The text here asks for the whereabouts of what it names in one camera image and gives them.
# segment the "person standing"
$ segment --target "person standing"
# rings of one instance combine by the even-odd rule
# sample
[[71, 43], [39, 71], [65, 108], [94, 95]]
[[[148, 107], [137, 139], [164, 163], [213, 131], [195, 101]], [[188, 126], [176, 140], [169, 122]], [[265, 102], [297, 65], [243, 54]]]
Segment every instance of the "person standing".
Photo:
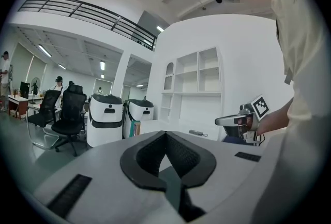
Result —
[[0, 76], [1, 76], [0, 98], [1, 101], [3, 102], [3, 105], [0, 111], [4, 112], [8, 109], [8, 81], [9, 81], [8, 73], [9, 73], [10, 62], [7, 51], [4, 52], [2, 57], [4, 58], [4, 63], [0, 71]]
[[64, 90], [66, 91], [66, 90], [68, 89], [68, 87], [69, 87], [70, 85], [72, 85], [72, 84], [74, 84], [74, 82], [73, 82], [73, 81], [69, 81], [69, 84], [64, 88]]
[[97, 94], [103, 94], [103, 91], [102, 91], [102, 88], [101, 87], [99, 87], [99, 90], [97, 90], [97, 92], [96, 92]]
[[61, 92], [61, 95], [60, 95], [60, 97], [58, 98], [58, 100], [56, 101], [56, 104], [55, 104], [56, 108], [61, 108], [61, 99], [63, 98], [63, 92], [64, 92], [64, 88], [62, 86], [63, 79], [62, 79], [61, 76], [58, 76], [55, 81], [56, 81], [56, 85], [54, 87], [50, 88], [50, 89], [54, 90], [54, 91], [60, 91]]

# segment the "hand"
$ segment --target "hand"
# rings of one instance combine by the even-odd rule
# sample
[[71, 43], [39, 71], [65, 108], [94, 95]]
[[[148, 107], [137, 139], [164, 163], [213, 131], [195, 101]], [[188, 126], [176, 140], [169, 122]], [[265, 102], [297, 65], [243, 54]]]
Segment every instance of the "hand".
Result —
[[[238, 124], [241, 125], [243, 123], [244, 119], [241, 118], [238, 120]], [[263, 118], [261, 121], [260, 121], [260, 125], [257, 129], [257, 136], [261, 135], [264, 133], [264, 130], [265, 130], [265, 125], [266, 125], [266, 122], [267, 121], [267, 116], [265, 118]], [[253, 117], [252, 116], [248, 116], [246, 117], [246, 126], [247, 126], [247, 130], [250, 130], [251, 127], [253, 125]]]

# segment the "desk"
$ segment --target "desk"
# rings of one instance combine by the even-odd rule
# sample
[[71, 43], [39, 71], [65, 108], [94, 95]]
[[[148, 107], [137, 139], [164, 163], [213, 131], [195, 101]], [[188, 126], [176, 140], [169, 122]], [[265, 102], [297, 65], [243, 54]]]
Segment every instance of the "desk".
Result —
[[21, 96], [8, 95], [8, 114], [10, 111], [14, 111], [14, 117], [21, 119], [22, 115], [26, 114], [28, 105], [28, 99], [25, 99]]
[[[28, 107], [33, 110], [33, 114], [36, 114], [36, 111], [40, 110], [40, 104], [39, 103], [36, 103], [36, 104], [29, 103]], [[55, 109], [56, 109], [55, 114], [61, 112], [61, 108], [55, 108]]]
[[33, 97], [33, 94], [29, 94], [29, 101], [32, 101], [32, 98], [35, 101], [43, 99], [43, 97], [40, 97], [39, 95], [34, 95], [34, 97]]

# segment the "white column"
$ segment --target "white column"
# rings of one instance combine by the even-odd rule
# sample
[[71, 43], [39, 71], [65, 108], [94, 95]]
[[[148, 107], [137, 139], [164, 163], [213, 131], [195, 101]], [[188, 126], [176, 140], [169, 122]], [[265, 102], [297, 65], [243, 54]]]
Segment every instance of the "white column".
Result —
[[124, 51], [121, 60], [119, 61], [118, 69], [116, 72], [115, 81], [112, 88], [112, 95], [121, 96], [121, 91], [123, 87], [124, 77], [126, 69], [128, 68], [128, 63], [130, 60], [131, 53], [129, 51]]

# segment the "black office chair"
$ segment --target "black office chair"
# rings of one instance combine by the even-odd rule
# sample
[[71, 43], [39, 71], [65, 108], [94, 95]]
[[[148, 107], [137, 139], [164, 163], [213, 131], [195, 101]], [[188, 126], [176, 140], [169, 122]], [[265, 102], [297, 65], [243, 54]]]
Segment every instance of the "black office chair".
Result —
[[73, 142], [82, 142], [85, 141], [77, 139], [77, 135], [81, 131], [84, 125], [84, 117], [82, 115], [82, 110], [84, 103], [86, 101], [86, 95], [81, 93], [75, 93], [72, 91], [78, 91], [79, 89], [73, 87], [73, 89], [66, 90], [63, 92], [63, 106], [61, 111], [61, 119], [52, 125], [52, 130], [67, 136], [67, 139], [60, 144], [55, 146], [55, 151], [59, 152], [59, 147], [70, 143], [73, 148], [74, 157], [77, 156], [76, 150], [74, 148]]
[[[30, 140], [31, 140], [32, 144], [34, 144], [35, 146], [37, 146], [39, 148], [42, 148], [44, 150], [50, 150], [58, 140], [57, 135], [49, 134], [48, 132], [46, 132], [44, 130], [44, 128], [48, 123], [50, 123], [52, 121], [56, 122], [55, 104], [56, 104], [56, 101], [58, 100], [60, 95], [61, 95], [60, 91], [49, 90], [45, 93], [45, 97], [44, 97], [44, 99], [41, 103], [39, 113], [34, 114], [34, 115], [29, 117], [28, 112], [27, 112], [28, 109], [33, 109], [34, 111], [36, 109], [33, 108], [33, 107], [28, 107], [28, 109], [26, 110], [26, 124], [27, 124], [27, 131], [28, 131]], [[43, 146], [43, 145], [41, 145], [37, 142], [34, 142], [31, 138], [29, 123], [32, 123], [35, 126], [41, 127], [45, 134], [56, 137], [56, 140], [54, 141], [54, 143], [50, 147], [45, 147], [45, 146]]]

